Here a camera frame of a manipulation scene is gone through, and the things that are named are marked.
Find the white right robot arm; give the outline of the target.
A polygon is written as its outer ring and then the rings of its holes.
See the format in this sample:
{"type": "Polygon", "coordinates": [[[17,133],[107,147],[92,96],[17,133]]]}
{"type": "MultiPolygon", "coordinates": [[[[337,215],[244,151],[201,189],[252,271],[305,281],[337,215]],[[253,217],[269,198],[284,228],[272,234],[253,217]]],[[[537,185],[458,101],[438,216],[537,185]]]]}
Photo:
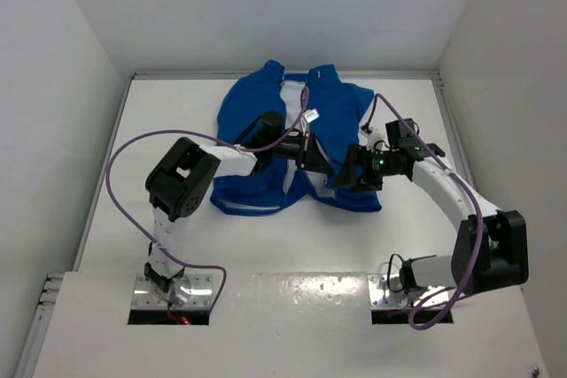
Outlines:
{"type": "Polygon", "coordinates": [[[420,140],[413,120],[391,121],[385,128],[387,150],[378,149],[374,129],[363,128],[368,142],[349,146],[334,188],[379,191],[384,178],[403,175],[433,200],[456,230],[451,254],[403,261],[400,291],[409,294],[432,286],[460,288],[471,296],[526,283],[524,216],[516,210],[504,211],[480,196],[443,161],[445,153],[437,144],[420,140]]]}

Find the blue zip-up vest jacket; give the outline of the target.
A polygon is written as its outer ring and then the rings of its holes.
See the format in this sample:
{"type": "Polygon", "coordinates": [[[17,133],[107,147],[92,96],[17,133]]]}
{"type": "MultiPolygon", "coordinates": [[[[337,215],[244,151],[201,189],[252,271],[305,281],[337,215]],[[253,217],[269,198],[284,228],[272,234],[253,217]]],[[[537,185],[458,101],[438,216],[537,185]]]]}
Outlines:
{"type": "MultiPolygon", "coordinates": [[[[359,129],[374,100],[371,89],[340,80],[333,65],[306,73],[288,73],[269,60],[259,70],[240,78],[224,97],[217,114],[219,139],[233,143],[263,112],[278,112],[287,127],[298,117],[300,95],[307,89],[307,106],[319,113],[311,129],[336,172],[347,148],[360,141],[359,129]]],[[[229,176],[214,181],[211,203],[225,214],[265,216],[280,212],[309,195],[350,212],[379,212],[374,191],[335,189],[333,179],[298,169],[292,161],[274,158],[267,169],[251,177],[229,176]]]]}

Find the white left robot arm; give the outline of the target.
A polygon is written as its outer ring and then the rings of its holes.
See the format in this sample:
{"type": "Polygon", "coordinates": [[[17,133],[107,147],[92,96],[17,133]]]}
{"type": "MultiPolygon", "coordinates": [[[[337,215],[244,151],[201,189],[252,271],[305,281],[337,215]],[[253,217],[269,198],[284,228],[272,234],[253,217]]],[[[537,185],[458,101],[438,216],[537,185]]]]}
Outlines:
{"type": "Polygon", "coordinates": [[[255,176],[273,158],[292,160],[299,169],[331,175],[310,124],[315,110],[299,115],[299,129],[286,129],[282,114],[262,113],[236,138],[234,147],[208,146],[178,139],[148,176],[145,187],[154,214],[154,241],[144,276],[164,294],[183,277],[185,266],[169,258],[183,244],[189,217],[198,209],[215,178],[255,176]]]}

